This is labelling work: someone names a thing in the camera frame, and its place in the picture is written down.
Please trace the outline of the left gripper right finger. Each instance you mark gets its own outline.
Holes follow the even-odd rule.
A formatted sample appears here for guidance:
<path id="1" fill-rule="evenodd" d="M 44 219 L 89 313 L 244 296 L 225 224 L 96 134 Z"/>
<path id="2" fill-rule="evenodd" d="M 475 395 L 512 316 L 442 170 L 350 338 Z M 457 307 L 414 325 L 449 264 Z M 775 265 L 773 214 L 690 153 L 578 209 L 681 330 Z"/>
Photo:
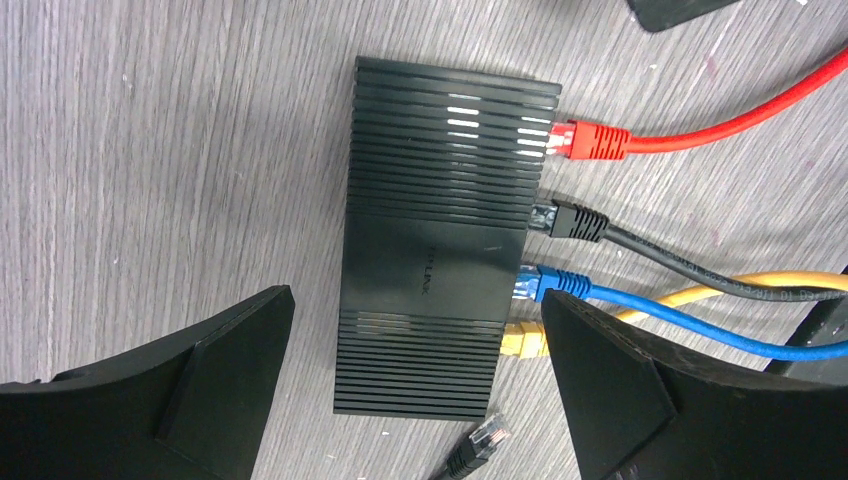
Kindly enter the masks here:
<path id="1" fill-rule="evenodd" d="M 847 390 L 733 365 L 564 292 L 542 303 L 585 479 L 843 479 Z"/>

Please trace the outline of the black network switch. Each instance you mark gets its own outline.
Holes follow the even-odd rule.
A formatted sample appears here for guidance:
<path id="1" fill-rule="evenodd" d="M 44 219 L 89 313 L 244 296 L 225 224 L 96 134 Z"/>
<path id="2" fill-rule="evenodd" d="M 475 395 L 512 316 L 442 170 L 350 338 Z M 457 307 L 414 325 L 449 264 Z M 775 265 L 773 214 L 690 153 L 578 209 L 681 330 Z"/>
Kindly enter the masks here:
<path id="1" fill-rule="evenodd" d="M 335 413 L 485 416 L 561 92 L 357 58 Z"/>

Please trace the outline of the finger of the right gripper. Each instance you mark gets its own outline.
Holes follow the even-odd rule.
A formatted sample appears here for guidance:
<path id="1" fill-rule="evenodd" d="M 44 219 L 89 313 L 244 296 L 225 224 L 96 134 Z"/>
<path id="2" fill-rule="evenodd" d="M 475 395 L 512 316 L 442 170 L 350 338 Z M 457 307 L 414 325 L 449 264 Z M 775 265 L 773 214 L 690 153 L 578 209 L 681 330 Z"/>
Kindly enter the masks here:
<path id="1" fill-rule="evenodd" d="M 669 30 L 738 2 L 739 0 L 626 0 L 636 21 L 649 33 Z"/>

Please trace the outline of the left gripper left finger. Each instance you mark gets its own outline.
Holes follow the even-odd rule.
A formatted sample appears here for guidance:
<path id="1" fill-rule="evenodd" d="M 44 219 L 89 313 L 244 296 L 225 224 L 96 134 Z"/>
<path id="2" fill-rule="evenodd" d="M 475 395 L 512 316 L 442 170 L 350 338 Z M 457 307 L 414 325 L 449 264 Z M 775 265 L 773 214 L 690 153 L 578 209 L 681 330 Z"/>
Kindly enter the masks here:
<path id="1" fill-rule="evenodd" d="M 248 479 L 294 317 L 269 287 L 47 382 L 1 387 L 5 479 Z"/>

